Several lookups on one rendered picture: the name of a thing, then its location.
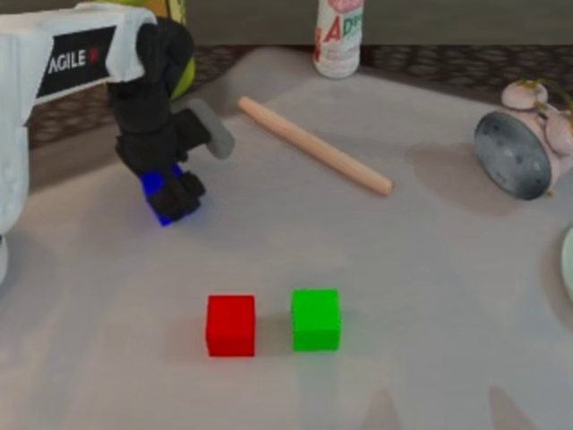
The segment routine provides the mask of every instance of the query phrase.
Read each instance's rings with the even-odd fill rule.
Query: white can
[[[314,65],[319,73],[341,79],[360,65],[364,0],[319,0],[314,34]]]

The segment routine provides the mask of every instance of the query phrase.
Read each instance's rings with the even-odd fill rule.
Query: white table
[[[372,196],[229,115],[236,152],[194,152],[209,195],[171,228],[119,164],[34,193],[0,297],[0,429],[570,429],[571,176],[516,202],[471,151],[491,106],[329,81],[298,54],[256,52],[203,95],[225,111],[243,94],[396,192]],[[314,286],[339,288],[341,349],[295,355],[289,294]],[[256,358],[206,357],[221,292],[256,295]]]

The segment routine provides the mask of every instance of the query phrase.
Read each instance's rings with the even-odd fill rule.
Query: wooden rolling pin
[[[291,123],[256,101],[242,97],[239,99],[238,105],[247,116],[259,125],[270,130],[296,148],[312,155],[318,161],[333,168],[348,179],[384,197],[392,192],[394,185],[388,178],[366,167],[361,162],[349,157],[341,150],[306,132],[298,125]]]

